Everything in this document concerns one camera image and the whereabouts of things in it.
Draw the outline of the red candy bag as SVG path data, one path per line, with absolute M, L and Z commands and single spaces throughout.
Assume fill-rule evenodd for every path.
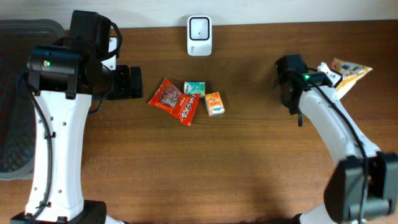
M 185 95 L 169 79 L 165 78 L 149 104 L 168 112 L 182 124 L 190 126 L 199 99 L 199 94 Z

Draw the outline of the teal tissue pack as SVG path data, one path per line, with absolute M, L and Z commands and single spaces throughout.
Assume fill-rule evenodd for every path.
M 185 82 L 183 93 L 185 95 L 198 94 L 200 98 L 203 98 L 205 95 L 205 82 Z

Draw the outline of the orange tissue pack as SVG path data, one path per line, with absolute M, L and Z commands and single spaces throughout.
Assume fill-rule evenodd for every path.
M 225 108 L 221 99 L 220 93 L 214 92 L 205 95 L 206 108 L 208 110 L 209 116 L 214 116 L 218 114 L 223 114 Z

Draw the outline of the yellow snack bag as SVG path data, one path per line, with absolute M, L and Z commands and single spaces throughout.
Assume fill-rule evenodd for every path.
M 371 67 L 337 58 L 333 59 L 331 66 L 334 71 L 337 71 L 342 76 L 341 81 L 335 88 L 339 100 L 355 86 L 357 81 L 373 70 Z

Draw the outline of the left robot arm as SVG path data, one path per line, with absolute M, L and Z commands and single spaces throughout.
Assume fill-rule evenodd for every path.
M 25 210 L 11 223 L 114 223 L 102 201 L 86 200 L 81 187 L 83 135 L 95 100 L 143 96 L 139 67 L 107 66 L 123 37 L 101 14 L 76 10 L 69 35 L 38 46 L 21 73 L 35 108 L 36 139 L 32 190 Z

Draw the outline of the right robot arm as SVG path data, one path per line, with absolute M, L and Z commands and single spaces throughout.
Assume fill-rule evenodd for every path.
M 356 125 L 342 97 L 372 69 L 334 59 L 308 67 L 299 54 L 275 63 L 281 103 L 303 126 L 307 117 L 335 164 L 323 203 L 293 218 L 293 223 L 366 223 L 397 209 L 397 154 L 384 153 Z

